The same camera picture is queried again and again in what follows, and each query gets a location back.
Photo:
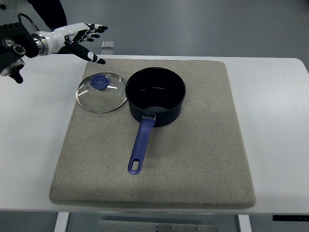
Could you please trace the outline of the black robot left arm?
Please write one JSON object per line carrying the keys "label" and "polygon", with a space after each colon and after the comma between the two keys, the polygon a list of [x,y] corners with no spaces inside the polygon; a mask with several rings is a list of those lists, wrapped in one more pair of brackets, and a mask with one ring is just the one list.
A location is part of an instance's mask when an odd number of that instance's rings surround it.
{"label": "black robot left arm", "polygon": [[18,84],[23,83],[20,70],[25,63],[22,57],[34,58],[39,54],[39,45],[22,24],[25,17],[35,29],[33,20],[26,14],[18,14],[18,22],[0,27],[0,75],[9,76]]}

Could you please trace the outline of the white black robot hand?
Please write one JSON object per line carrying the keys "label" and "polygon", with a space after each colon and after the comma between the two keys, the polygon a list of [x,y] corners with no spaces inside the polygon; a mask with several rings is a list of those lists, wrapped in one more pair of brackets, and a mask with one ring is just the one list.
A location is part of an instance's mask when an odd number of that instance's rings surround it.
{"label": "white black robot hand", "polygon": [[52,32],[38,31],[32,34],[32,37],[38,46],[40,56],[68,52],[86,61],[104,65],[105,60],[81,43],[93,42],[107,29],[107,26],[100,24],[77,23],[57,28]]}

